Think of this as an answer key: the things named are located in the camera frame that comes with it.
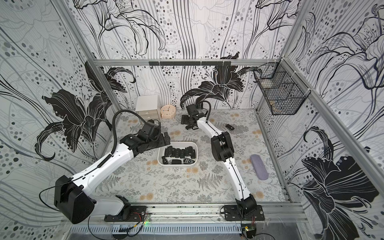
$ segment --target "fern pattern tablecloth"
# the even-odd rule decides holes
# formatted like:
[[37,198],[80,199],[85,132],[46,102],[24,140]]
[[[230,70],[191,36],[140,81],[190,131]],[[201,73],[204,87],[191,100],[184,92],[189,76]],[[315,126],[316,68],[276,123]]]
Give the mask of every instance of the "fern pattern tablecloth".
[[[178,109],[175,119],[161,119],[162,132],[171,141],[197,144],[198,161],[194,167],[167,168],[158,164],[158,149],[139,154],[116,169],[95,190],[93,195],[125,196],[130,202],[234,202],[235,194],[220,162],[212,156],[210,138],[201,130],[186,130],[181,125],[185,109]],[[256,201],[285,201],[280,182],[265,146],[254,110],[213,109],[209,121],[231,135],[240,174]],[[229,131],[226,124],[235,130]],[[141,129],[138,118],[123,113],[116,127],[118,139]],[[262,158],[269,173],[259,180],[250,161],[251,154]]]

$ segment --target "black wire basket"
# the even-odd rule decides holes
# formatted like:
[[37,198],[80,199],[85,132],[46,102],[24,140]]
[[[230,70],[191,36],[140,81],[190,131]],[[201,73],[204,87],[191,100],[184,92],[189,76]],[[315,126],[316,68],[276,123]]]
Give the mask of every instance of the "black wire basket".
[[306,99],[304,93],[280,65],[272,63],[253,72],[272,115],[294,115]]

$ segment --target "lily flower pattern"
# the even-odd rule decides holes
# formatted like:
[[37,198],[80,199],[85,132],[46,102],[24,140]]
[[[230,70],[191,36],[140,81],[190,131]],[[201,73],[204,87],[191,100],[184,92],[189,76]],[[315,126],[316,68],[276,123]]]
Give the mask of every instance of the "lily flower pattern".
[[[64,134],[68,147],[72,152],[75,152],[80,136],[83,136],[90,143],[95,141],[97,129],[101,122],[105,122],[109,129],[112,129],[112,124],[106,118],[107,109],[112,106],[112,102],[89,66],[88,61],[85,62],[84,67],[88,80],[93,87],[90,91],[95,90],[97,92],[87,108],[85,108],[83,101],[79,97],[63,89],[53,93],[51,98],[43,97],[46,103],[52,105],[56,116],[63,119],[61,122],[50,123],[37,136],[35,151],[45,161],[50,161],[55,157],[55,154],[52,157],[45,157],[41,153],[42,144],[51,133],[60,132]],[[125,87],[114,78],[120,72],[131,74],[133,76],[131,83],[136,82],[133,73],[122,67],[110,68],[104,75],[113,90],[126,93]]]
[[370,203],[379,192],[351,156],[340,157],[335,163],[333,145],[324,130],[317,126],[309,128],[303,135],[304,141],[307,142],[306,135],[310,131],[319,135],[324,152],[318,157],[308,156],[301,160],[313,178],[302,187],[296,186],[303,191],[322,222],[323,232],[316,239],[358,238],[357,228],[349,215],[361,220],[361,226],[358,226],[361,231],[364,232],[366,225],[372,228],[371,221],[362,215],[367,211],[353,208],[371,208]]
[[[257,0],[253,16],[255,28],[252,30],[251,40],[244,51],[244,58],[247,58],[250,48],[263,33],[283,26],[292,26],[302,4],[303,0]],[[269,12],[269,18],[265,28],[261,30],[259,22],[261,22],[260,12],[262,10]]]
[[359,74],[364,87],[371,90],[371,113],[374,112],[377,90],[384,87],[384,19],[379,14],[383,8],[384,5],[375,4],[371,10],[373,17],[365,18],[355,35],[337,33],[315,50],[307,63],[307,73],[321,57],[330,57],[319,72],[315,85],[322,96],[327,94],[326,88],[337,71],[350,66]]
[[[222,57],[221,59],[237,59],[239,57],[239,52],[234,56],[228,55]],[[201,101],[207,98],[213,98],[225,102],[231,108],[231,105],[227,102],[230,91],[233,89],[238,92],[242,92],[244,85],[241,80],[241,76],[250,71],[257,71],[260,74],[262,73],[261,69],[258,67],[244,67],[238,72],[235,72],[237,66],[215,66],[211,74],[206,73],[203,82],[201,82],[198,88],[193,88],[187,91],[180,98],[180,107],[183,108],[185,101],[195,96],[195,104],[200,103]]]
[[98,36],[94,35],[101,55],[100,42],[103,33],[120,26],[125,27],[133,35],[136,55],[144,55],[147,52],[148,40],[145,29],[149,29],[157,37],[159,50],[165,48],[164,32],[160,29],[158,22],[149,12],[134,9],[131,0],[73,0],[73,3],[80,10],[85,7],[94,9],[101,26]]
[[53,93],[50,98],[43,97],[46,103],[52,105],[56,116],[63,120],[50,123],[37,136],[36,153],[45,161],[51,161],[55,157],[55,154],[51,157],[45,157],[41,153],[43,142],[54,132],[65,135],[65,141],[72,152],[76,151],[80,136],[93,143],[100,123],[106,121],[102,98],[102,95],[95,95],[88,107],[85,108],[81,98],[63,89]]

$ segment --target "white plastic bin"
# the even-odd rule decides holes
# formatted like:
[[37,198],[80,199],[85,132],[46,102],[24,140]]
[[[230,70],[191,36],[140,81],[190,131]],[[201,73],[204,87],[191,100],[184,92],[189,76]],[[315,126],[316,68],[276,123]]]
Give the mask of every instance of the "white plastic bin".
[[[186,147],[192,146],[192,149],[194,149],[196,152],[196,158],[192,159],[195,162],[192,164],[163,164],[163,160],[161,159],[161,157],[164,156],[164,152],[168,146],[172,146],[173,148],[180,148],[180,149],[184,149]],[[194,142],[171,142],[170,145],[159,148],[159,153],[157,154],[157,161],[163,167],[193,167],[197,163],[197,159],[198,159],[197,157],[198,157],[197,145]],[[182,159],[177,157],[167,157],[167,160],[171,160],[171,159],[180,159],[181,161],[183,161],[184,158]]]

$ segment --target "white drawer unit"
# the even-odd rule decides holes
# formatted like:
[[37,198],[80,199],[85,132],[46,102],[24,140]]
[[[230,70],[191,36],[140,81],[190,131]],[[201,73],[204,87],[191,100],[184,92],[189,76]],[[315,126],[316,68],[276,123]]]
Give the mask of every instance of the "white drawer unit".
[[160,100],[158,95],[139,96],[136,102],[136,113],[145,121],[150,119],[160,120]]

